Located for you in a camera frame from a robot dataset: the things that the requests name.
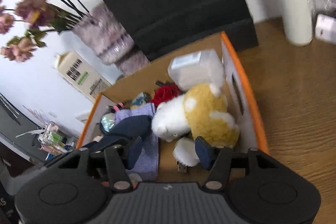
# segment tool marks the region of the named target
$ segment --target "red rose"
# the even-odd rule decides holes
[[[151,103],[157,107],[160,103],[167,102],[180,94],[182,94],[182,91],[179,90],[177,85],[163,85],[155,92]]]

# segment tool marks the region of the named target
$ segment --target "storage box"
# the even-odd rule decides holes
[[[106,112],[107,105],[132,100],[140,92],[152,93],[158,88],[156,81],[172,81],[167,68],[173,58],[210,48],[215,49],[217,55],[222,57],[226,75],[226,84],[222,90],[228,98],[228,111],[236,118],[240,127],[241,134],[236,150],[246,152],[250,147],[257,147],[268,153],[263,123],[253,91],[238,56],[224,32],[206,37],[162,56],[142,70],[120,79],[106,89],[97,98],[77,147],[91,142],[95,136],[100,134],[96,125]],[[160,142],[158,181],[198,181],[202,183],[208,171],[203,170],[199,165],[188,168],[187,173],[177,171],[177,163],[173,157],[175,142]]]

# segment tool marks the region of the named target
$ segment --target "white wall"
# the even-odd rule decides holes
[[[81,1],[88,9],[92,9],[101,0]],[[17,0],[3,2],[7,8],[13,8]],[[52,2],[61,8],[67,8],[59,0]],[[279,14],[276,0],[246,0],[246,2],[255,22]],[[14,35],[22,35],[24,30],[24,23],[17,22],[8,34],[0,36],[0,45],[4,45]],[[55,54],[76,50],[111,83],[114,83],[120,72],[114,65],[102,65],[91,50],[72,33],[64,33],[60,37],[56,33],[51,33],[44,38],[44,41],[48,47],[37,50],[34,58],[26,63],[9,62],[0,57],[0,92],[35,122],[36,120],[27,113],[23,105],[40,110],[47,119],[79,135],[83,124],[77,121],[75,116],[89,111],[92,103],[62,80],[58,72],[53,69]]]

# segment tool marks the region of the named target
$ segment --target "bouquet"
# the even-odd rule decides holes
[[[5,47],[1,47],[0,54],[10,61],[25,62],[38,47],[46,47],[42,39],[48,32],[72,30],[83,17],[91,16],[80,0],[77,1],[87,14],[78,10],[70,0],[61,1],[74,13],[51,4],[49,0],[21,0],[14,9],[0,6],[1,34],[7,33],[16,21],[26,22],[29,26],[22,36],[14,36]]]

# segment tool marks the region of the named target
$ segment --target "yellow fur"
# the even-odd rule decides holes
[[[185,102],[194,98],[196,104],[193,109],[185,107]],[[192,87],[184,97],[184,113],[195,139],[202,136],[210,145],[234,147],[238,137],[238,127],[229,128],[220,118],[210,117],[214,111],[227,112],[226,97],[220,94],[215,97],[207,83]]]

